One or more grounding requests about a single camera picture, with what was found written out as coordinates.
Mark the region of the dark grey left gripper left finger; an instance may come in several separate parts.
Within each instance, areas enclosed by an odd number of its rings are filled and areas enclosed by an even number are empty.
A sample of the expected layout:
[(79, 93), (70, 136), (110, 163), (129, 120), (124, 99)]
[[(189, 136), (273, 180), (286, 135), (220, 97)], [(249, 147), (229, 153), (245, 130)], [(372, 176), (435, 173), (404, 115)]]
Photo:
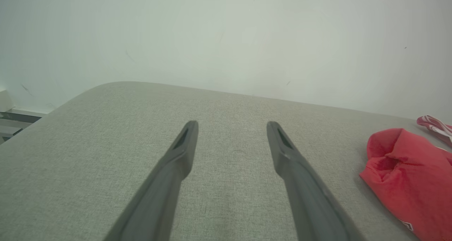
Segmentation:
[(198, 122), (182, 128), (103, 241), (168, 241), (182, 181), (190, 174)]

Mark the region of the grey fabric sofa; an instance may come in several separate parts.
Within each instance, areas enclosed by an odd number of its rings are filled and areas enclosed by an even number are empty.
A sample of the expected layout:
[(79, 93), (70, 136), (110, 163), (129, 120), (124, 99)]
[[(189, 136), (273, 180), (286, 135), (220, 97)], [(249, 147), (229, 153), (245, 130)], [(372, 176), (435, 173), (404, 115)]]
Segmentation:
[(155, 83), (89, 89), (0, 145), (0, 241), (103, 241), (185, 124), (199, 132), (171, 241), (298, 241), (278, 122), (368, 241), (418, 241), (360, 178), (368, 138), (415, 119)]

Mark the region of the white wall baseboard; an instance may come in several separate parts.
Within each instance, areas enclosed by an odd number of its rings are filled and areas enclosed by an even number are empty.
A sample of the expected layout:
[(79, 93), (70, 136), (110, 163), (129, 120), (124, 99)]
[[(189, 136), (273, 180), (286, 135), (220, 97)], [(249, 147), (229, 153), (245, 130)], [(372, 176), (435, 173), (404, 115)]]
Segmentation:
[(15, 107), (6, 112), (0, 112), (0, 125), (24, 128), (37, 122), (48, 113), (49, 112), (31, 111)]

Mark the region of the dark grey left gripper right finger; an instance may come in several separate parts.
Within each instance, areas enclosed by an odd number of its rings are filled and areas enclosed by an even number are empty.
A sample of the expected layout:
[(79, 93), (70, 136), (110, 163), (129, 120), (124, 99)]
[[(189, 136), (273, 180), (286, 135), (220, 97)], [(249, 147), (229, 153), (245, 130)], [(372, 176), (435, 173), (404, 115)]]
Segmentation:
[(284, 180), (298, 241), (365, 241), (281, 125), (267, 123), (276, 173)]

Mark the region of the red jersey with white sleeves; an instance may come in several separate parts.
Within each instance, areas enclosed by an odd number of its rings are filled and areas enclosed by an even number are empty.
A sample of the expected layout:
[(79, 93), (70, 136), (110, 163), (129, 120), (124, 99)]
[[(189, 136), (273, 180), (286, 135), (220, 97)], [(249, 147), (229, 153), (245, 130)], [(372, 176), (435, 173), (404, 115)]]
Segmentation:
[(452, 152), (403, 128), (372, 134), (360, 177), (421, 241), (452, 241)]

